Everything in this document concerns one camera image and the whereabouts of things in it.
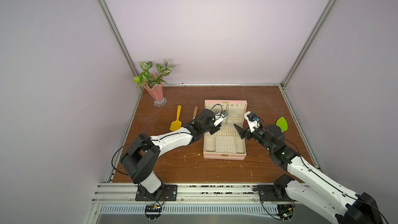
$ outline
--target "black cable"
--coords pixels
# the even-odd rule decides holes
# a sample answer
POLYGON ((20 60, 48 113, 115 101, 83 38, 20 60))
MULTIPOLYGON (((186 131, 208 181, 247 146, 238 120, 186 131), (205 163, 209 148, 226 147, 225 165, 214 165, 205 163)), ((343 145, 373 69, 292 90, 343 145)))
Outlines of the black cable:
POLYGON ((153 198, 151 198, 151 197, 148 197, 148 196, 144 196, 144 195, 142 195, 142 194, 139 193, 139 192, 137 192, 137 194, 140 195, 140 196, 142 196, 142 197, 146 197, 146 198, 149 198, 149 199, 152 200, 152 201, 157 202, 159 206, 163 206, 163 204, 164 204, 164 202, 163 202, 162 204, 159 203, 159 200, 162 199, 162 197, 163 197, 163 193, 162 193, 162 195, 159 197, 159 199, 157 199, 157 200, 156 200, 156 199, 153 199, 153 198))
POLYGON ((202 122, 200 120, 198 120, 198 129, 199 129, 199 124, 202 126, 200 133, 203 133, 205 131, 205 126, 202 125, 202 122))
POLYGON ((221 113, 222 113, 222 105, 221 105, 221 104, 216 104, 216 105, 214 105, 214 106, 210 109, 210 111, 213 110, 213 108, 214 108, 215 106, 217 106, 217 105, 220 105, 220 107, 221 107, 221 113))
POLYGON ((367 203, 367 202, 361 201, 361 200, 359 200, 359 199, 355 199, 354 197, 350 197, 349 195, 346 195, 346 196, 348 196, 348 197, 351 198, 351 199, 354 199, 354 200, 359 201, 359 202, 361 202, 361 203, 368 204, 369 206, 373 207, 373 208, 376 209, 377 212, 379 212, 379 214, 384 218, 384 220, 386 221, 386 223, 389 224, 388 221, 387 221, 387 219, 384 217, 384 215, 383 215, 383 214, 380 212, 380 210, 378 210, 375 206, 373 206, 373 205, 371 205, 371 204, 369 204, 369 203, 367 203))
MULTIPOLYGON (((155 202, 157 202, 157 204, 158 204, 158 206, 156 207, 156 209, 158 209, 159 207, 161 207, 161 206, 163 206, 164 205, 164 203, 165 203, 165 199, 163 199, 163 203, 162 203, 162 205, 160 205, 160 203, 159 203, 159 201, 157 201, 157 200, 154 200, 154 199, 152 199, 152 198, 150 198, 150 197, 148 197, 150 200, 152 200, 152 201, 155 201, 155 202)), ((151 206, 151 207, 155 207, 156 206, 156 203, 152 203, 151 205, 149 205, 149 206, 151 206)), ((149 212, 151 212, 151 213, 153 213, 153 212, 157 212, 158 213, 158 216, 160 216, 161 215, 161 210, 160 211, 147 211, 147 208, 145 208, 145 210, 144 210, 144 213, 145 213, 145 216, 147 216, 147 213, 149 213, 149 212)))
POLYGON ((214 117, 216 117, 216 116, 218 116, 218 118, 217 118, 217 119, 215 119, 214 121, 216 121, 216 120, 218 120, 219 118, 221 118, 221 117, 222 117, 222 116, 221 116, 221 114, 214 115, 214 117))
POLYGON ((275 193, 275 192, 274 192, 273 194, 274 194, 274 195, 278 195, 278 196, 283 197, 283 198, 286 198, 286 199, 289 199, 289 201, 292 203, 292 208, 295 208, 295 207, 296 207, 296 204, 295 204, 294 200, 291 199, 290 197, 284 197, 284 196, 279 195, 279 194, 277 194, 277 193, 275 193))
MULTIPOLYGON (((302 164, 304 164, 304 166, 307 167, 307 166, 305 165, 304 161, 302 160, 302 157, 301 157, 301 155, 300 155, 299 148, 298 148, 294 143, 292 143, 291 141, 287 140, 286 138, 285 138, 285 140, 288 141, 288 142, 290 142, 292 145, 294 145, 294 146, 296 147, 297 152, 298 152, 298 155, 300 156, 300 159, 301 159, 302 164)), ((341 194, 343 194, 343 196, 347 196, 347 197, 349 197, 349 198, 351 198, 351 199, 353 199, 353 200, 356 200, 356 201, 365 203, 365 204, 367 204, 367 205, 373 207, 374 209, 376 209, 377 212, 379 212, 379 214, 384 218, 384 220, 386 221, 386 223, 389 224, 388 221, 387 221, 387 219, 384 217, 384 215, 383 215, 383 214, 380 212, 380 210, 378 210, 375 206, 373 206, 373 205, 371 205, 371 204, 369 204, 369 203, 367 203, 367 202, 361 201, 361 200, 359 200, 359 199, 355 199, 354 197, 350 197, 348 194, 344 194, 344 192, 342 192, 341 190, 339 190, 338 188, 336 188, 335 186, 333 186, 330 182, 326 181, 324 178, 322 178, 321 176, 319 176, 319 175, 318 175, 317 173, 315 173, 313 170, 310 170, 310 171, 313 172, 313 173, 314 173, 315 175, 317 175, 318 177, 320 177, 320 178, 321 178, 322 180, 324 180, 325 182, 327 182, 330 186, 334 187, 337 191, 339 191, 341 194)))
POLYGON ((259 119, 261 119, 263 129, 264 130, 267 129, 265 121, 262 118, 259 118, 259 119))
POLYGON ((263 202, 262 201, 260 201, 260 203, 261 203, 261 206, 263 206, 263 209, 267 212, 267 214, 269 214, 269 216, 271 216, 272 218, 274 218, 275 220, 284 220, 284 219, 281 219, 281 218, 275 218, 274 216, 272 216, 267 210, 266 210, 266 208, 264 208, 264 205, 263 205, 263 202))
POLYGON ((161 206, 163 206, 166 203, 166 192, 164 192, 164 198, 163 198, 163 203, 161 206))
MULTIPOLYGON (((188 133, 188 132, 175 132, 175 133, 173 133, 173 134, 169 134, 169 135, 166 135, 166 136, 164 136, 164 137, 161 137, 160 139, 157 139, 157 140, 152 140, 152 139, 150 139, 149 141, 159 141, 159 140, 162 140, 162 139, 165 138, 165 137, 169 137, 169 136, 174 135, 174 134, 176 134, 176 133, 185 133, 185 134, 192 135, 191 133, 188 133)), ((125 144, 124 146, 122 146, 122 147, 120 147, 119 149, 117 149, 117 151, 113 154, 112 160, 111 160, 112 168, 115 169, 115 171, 117 171, 117 172, 119 172, 119 173, 121 173, 121 174, 123 174, 123 175, 127 175, 127 176, 128 176, 128 174, 123 173, 123 172, 119 171, 118 169, 116 169, 116 167, 113 165, 113 160, 115 159, 116 154, 117 154, 121 149, 123 149, 123 147, 126 147, 126 146, 128 146, 129 144, 132 144, 132 143, 135 143, 135 142, 139 142, 139 141, 147 141, 147 139, 135 140, 135 141, 130 142, 130 143, 128 143, 128 144, 125 144)))

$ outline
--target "white perforated insert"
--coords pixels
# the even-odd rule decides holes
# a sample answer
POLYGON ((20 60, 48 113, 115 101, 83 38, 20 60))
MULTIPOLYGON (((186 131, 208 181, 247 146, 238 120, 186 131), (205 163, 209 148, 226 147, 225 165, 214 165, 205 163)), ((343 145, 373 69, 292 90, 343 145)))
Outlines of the white perforated insert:
POLYGON ((216 136, 216 152, 236 153, 235 137, 216 136))
POLYGON ((239 134, 236 131, 235 127, 222 126, 220 130, 213 135, 210 135, 209 132, 205 133, 205 151, 222 153, 245 153, 245 141, 239 137, 239 134), (228 140, 230 140, 230 142, 234 142, 235 151, 232 152, 232 149, 226 148, 225 144, 224 146, 217 146, 217 140, 220 140, 219 137, 225 137, 224 140, 226 140, 227 138, 228 140))

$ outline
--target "green spatula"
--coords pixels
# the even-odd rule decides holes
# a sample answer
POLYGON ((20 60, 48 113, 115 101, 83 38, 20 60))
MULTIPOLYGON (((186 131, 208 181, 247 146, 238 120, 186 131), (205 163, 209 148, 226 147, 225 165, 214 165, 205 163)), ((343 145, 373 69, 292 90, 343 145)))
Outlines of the green spatula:
POLYGON ((287 121, 284 117, 280 117, 276 122, 276 125, 281 128, 282 132, 287 131, 287 121))

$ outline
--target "pink vase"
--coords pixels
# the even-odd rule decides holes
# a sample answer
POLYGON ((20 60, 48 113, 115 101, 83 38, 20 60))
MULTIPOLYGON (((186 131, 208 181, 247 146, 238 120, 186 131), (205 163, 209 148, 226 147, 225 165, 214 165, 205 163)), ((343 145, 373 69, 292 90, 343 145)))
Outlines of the pink vase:
POLYGON ((154 98, 155 106, 162 107, 166 104, 167 100, 163 97, 163 82, 161 84, 156 84, 152 88, 146 86, 145 89, 149 92, 152 98, 154 98))

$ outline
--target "white robotic arm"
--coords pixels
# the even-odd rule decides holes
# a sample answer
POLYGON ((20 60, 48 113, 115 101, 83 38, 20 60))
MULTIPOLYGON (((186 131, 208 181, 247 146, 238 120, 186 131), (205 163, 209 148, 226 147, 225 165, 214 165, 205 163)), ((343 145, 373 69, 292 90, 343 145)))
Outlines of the white robotic arm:
POLYGON ((158 200, 162 197, 163 183, 152 171, 157 158, 177 147, 198 141, 206 132, 217 132, 227 116, 226 111, 216 116, 211 110, 204 109, 192 122, 177 131, 150 137, 141 134, 121 156, 120 162, 133 183, 140 184, 141 189, 139 186, 138 190, 142 195, 158 200))
POLYGON ((254 138, 269 150, 272 161, 285 171, 306 182, 303 186, 288 175, 283 175, 274 184, 277 192, 287 195, 311 208, 334 224, 383 224, 375 200, 366 193, 361 195, 343 187, 313 167, 299 153, 286 146, 285 135, 276 125, 266 130, 255 113, 244 115, 249 128, 235 125, 241 138, 254 138))

